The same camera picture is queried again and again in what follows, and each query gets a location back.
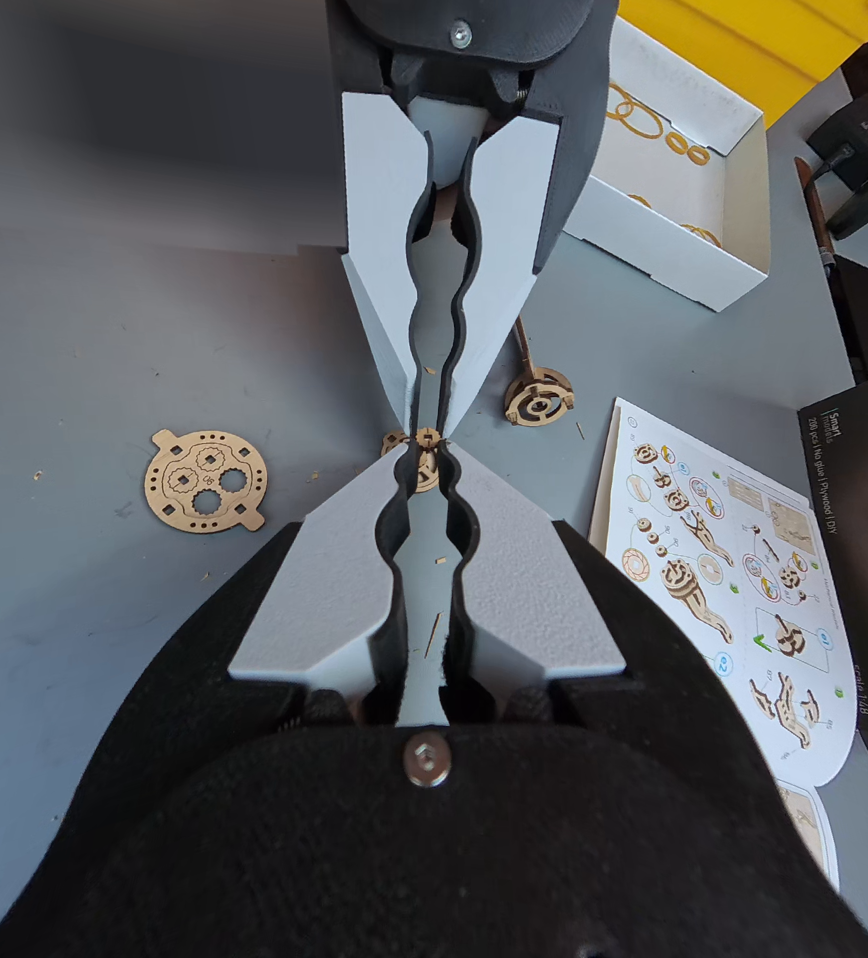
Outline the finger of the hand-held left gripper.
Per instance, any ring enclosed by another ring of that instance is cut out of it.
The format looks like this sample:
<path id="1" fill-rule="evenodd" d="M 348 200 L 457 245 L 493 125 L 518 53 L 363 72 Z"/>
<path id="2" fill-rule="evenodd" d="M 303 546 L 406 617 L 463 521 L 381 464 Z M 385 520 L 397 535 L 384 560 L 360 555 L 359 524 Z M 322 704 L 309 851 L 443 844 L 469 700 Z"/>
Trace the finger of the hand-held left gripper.
<path id="1" fill-rule="evenodd" d="M 385 94 L 341 96 L 347 252 L 342 262 L 385 394 L 411 425 L 418 366 L 409 328 L 417 303 L 408 246 L 431 185 L 428 138 Z"/>
<path id="2" fill-rule="evenodd" d="M 470 408 L 535 281 L 536 247 L 560 127 L 523 116 L 475 147 L 460 209 L 472 216 L 472 265 L 455 297 L 455 348 L 439 430 Z"/>

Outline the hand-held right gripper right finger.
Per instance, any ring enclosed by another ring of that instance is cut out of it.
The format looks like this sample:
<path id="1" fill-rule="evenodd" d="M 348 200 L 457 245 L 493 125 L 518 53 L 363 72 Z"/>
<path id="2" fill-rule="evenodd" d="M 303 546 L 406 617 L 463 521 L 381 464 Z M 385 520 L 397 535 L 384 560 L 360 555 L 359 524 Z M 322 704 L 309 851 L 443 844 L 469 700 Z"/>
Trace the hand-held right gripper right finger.
<path id="1" fill-rule="evenodd" d="M 453 574 L 440 703 L 491 721 L 518 689 L 615 675 L 624 658 L 554 521 L 455 443 L 440 444 Z"/>

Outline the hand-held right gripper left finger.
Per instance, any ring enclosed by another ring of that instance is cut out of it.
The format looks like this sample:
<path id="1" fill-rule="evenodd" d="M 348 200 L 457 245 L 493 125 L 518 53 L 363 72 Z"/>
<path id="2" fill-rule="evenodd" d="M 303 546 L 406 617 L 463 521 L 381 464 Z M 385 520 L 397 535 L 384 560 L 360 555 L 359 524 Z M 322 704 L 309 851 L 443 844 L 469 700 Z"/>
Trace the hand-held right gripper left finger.
<path id="1" fill-rule="evenodd" d="M 231 661 L 236 679 L 285 681 L 364 699 L 394 723 L 408 660 L 401 571 L 414 445 L 392 450 L 311 512 Z"/>

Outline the round wooden hub assembly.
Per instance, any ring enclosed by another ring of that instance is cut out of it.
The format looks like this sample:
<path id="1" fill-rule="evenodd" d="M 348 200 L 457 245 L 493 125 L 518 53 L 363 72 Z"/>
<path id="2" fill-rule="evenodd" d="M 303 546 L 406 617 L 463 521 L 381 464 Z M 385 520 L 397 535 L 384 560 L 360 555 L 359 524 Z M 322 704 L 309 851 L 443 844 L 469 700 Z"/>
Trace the round wooden hub assembly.
<path id="1" fill-rule="evenodd" d="M 389 432 L 383 437 L 380 455 L 384 456 L 398 446 L 409 444 L 410 441 L 404 430 L 398 429 Z M 426 492 L 436 487 L 438 483 L 439 472 L 436 449 L 427 451 L 420 448 L 416 492 Z"/>

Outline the group of yellow rubber bands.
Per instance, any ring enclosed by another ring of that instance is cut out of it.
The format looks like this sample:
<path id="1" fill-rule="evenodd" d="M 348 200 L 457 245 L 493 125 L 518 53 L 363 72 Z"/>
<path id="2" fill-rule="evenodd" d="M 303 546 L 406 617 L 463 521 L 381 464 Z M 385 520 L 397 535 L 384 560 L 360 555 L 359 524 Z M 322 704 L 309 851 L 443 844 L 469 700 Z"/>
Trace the group of yellow rubber bands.
<path id="1" fill-rule="evenodd" d="M 722 248 L 725 160 L 612 82 L 592 173 L 670 222 Z"/>

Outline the white cardboard box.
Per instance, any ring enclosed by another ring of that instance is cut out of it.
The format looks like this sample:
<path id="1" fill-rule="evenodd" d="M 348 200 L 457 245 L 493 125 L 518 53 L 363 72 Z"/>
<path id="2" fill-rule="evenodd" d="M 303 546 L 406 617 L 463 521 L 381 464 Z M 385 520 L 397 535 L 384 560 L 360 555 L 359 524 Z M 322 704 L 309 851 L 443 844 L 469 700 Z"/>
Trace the white cardboard box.
<path id="1" fill-rule="evenodd" d="M 723 247 L 623 195 L 592 173 L 594 165 L 564 229 L 721 311 L 770 269 L 763 112 L 622 18 L 612 30 L 609 55 L 609 85 L 616 83 L 686 137 L 723 156 Z"/>

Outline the round wooden gear-cutout plate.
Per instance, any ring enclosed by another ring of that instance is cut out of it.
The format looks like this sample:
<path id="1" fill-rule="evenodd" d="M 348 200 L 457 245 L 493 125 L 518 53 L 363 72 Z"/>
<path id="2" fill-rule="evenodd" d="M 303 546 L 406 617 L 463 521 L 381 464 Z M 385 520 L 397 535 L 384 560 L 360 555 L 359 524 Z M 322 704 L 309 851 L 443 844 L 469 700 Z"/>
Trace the round wooden gear-cutout plate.
<path id="1" fill-rule="evenodd" d="M 264 523 L 260 502 L 267 470 L 260 453 L 232 433 L 204 430 L 177 437 L 162 429 L 144 483 L 154 514 L 182 532 L 217 533 Z"/>

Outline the illustrated instruction booklet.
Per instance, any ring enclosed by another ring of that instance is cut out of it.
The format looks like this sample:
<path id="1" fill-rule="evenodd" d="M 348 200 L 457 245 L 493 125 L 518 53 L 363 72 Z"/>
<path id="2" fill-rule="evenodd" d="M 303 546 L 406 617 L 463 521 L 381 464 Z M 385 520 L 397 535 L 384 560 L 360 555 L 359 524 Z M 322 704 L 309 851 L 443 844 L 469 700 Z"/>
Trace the illustrated instruction booklet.
<path id="1" fill-rule="evenodd" d="M 839 888 L 816 787 L 850 753 L 858 693 L 807 499 L 619 398 L 588 538 L 719 676 Z"/>

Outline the yellow plastic bin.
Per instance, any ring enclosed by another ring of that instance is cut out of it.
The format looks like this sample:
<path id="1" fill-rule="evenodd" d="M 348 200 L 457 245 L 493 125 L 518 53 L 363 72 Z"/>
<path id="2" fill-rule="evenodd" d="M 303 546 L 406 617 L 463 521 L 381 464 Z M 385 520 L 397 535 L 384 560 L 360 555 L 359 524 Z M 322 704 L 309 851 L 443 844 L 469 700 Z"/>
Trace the yellow plastic bin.
<path id="1" fill-rule="evenodd" d="M 771 126 L 868 41 L 868 1 L 621 1 L 619 16 Z"/>

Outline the black power adapter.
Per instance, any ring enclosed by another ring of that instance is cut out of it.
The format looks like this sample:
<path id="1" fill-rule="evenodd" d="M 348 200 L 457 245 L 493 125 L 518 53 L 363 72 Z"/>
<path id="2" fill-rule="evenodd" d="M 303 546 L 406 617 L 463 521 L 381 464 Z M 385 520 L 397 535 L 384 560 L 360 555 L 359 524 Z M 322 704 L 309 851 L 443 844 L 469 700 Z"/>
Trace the black power adapter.
<path id="1" fill-rule="evenodd" d="M 828 117 L 807 144 L 853 192 L 868 180 L 868 93 Z"/>

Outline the brown handled tool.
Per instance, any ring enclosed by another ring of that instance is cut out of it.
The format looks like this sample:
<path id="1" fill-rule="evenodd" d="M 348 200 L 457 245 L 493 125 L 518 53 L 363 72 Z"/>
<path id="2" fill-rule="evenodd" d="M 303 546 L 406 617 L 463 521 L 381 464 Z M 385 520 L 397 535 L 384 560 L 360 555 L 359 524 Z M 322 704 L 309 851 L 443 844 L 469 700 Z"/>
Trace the brown handled tool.
<path id="1" fill-rule="evenodd" d="M 815 171 L 811 170 L 809 163 L 800 156 L 794 157 L 794 164 L 802 187 L 820 259 L 826 274 L 830 275 L 835 267 L 835 247 L 826 225 L 826 216 L 815 185 Z"/>

